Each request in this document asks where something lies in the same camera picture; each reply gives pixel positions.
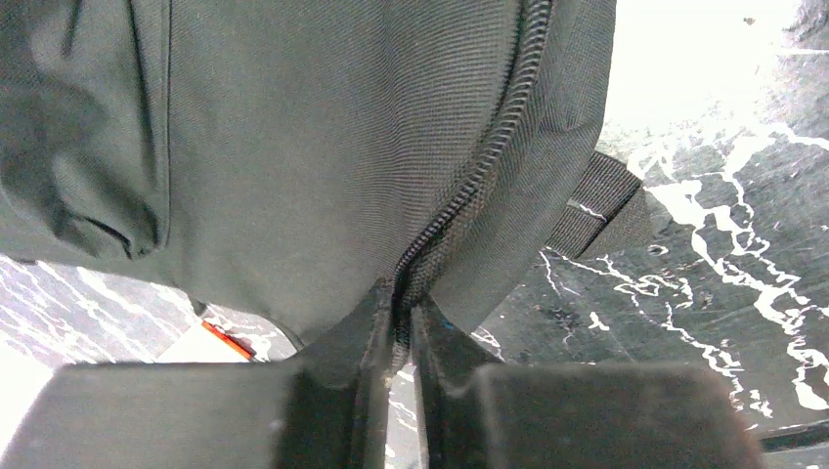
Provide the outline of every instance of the gray fabric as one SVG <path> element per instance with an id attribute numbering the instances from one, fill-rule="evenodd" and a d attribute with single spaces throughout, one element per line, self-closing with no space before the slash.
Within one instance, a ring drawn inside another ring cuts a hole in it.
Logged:
<path id="1" fill-rule="evenodd" d="M 433 292 L 463 328 L 518 281 L 587 168 L 614 9 L 555 4 L 496 192 Z M 498 110 L 519 11 L 5 2 L 0 250 L 180 287 L 307 343 L 449 195 Z"/>
<path id="2" fill-rule="evenodd" d="M 579 258 L 649 241 L 650 217 L 641 186 L 621 161 L 594 152 L 547 246 L 561 255 Z"/>

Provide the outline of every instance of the pocket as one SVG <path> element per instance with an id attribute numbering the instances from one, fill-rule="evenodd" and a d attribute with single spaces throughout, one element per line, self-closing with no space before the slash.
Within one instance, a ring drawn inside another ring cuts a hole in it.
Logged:
<path id="1" fill-rule="evenodd" d="M 0 230 L 106 259 L 164 247 L 168 51 L 169 0 L 0 6 Z"/>

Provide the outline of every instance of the backpack strap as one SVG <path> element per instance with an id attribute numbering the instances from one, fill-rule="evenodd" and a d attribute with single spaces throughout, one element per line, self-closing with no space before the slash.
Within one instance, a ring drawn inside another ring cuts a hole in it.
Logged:
<path id="1" fill-rule="evenodd" d="M 625 165 L 595 151 L 547 245 L 570 257 L 597 257 L 652 236 L 642 182 Z"/>

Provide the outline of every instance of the marble floor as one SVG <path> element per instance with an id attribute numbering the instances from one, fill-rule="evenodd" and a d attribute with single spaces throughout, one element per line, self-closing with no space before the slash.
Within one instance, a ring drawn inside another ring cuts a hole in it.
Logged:
<path id="1" fill-rule="evenodd" d="M 829 419 L 827 22 L 825 1 L 620 0 L 599 149 L 643 179 L 654 239 L 542 250 L 473 336 L 507 362 L 708 367 L 759 434 Z M 197 321 L 179 291 L 84 269 L 0 257 L 0 282 L 0 359 L 36 363 L 22 374 L 152 362 Z M 292 353 L 263 320 L 207 317 L 262 360 Z M 392 393 L 391 467 L 416 467 L 412 373 Z"/>

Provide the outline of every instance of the black zipper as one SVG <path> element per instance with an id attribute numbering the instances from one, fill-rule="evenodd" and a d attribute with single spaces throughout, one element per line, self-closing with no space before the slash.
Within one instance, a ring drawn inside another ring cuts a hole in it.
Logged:
<path id="1" fill-rule="evenodd" d="M 394 371 L 409 359 L 412 308 L 428 294 L 466 237 L 469 225 L 483 209 L 494 189 L 503 153 L 523 120 L 538 79 L 552 2 L 526 0 L 521 8 L 515 61 L 493 125 L 467 164 L 455 195 L 417 235 L 395 268 L 392 302 Z"/>

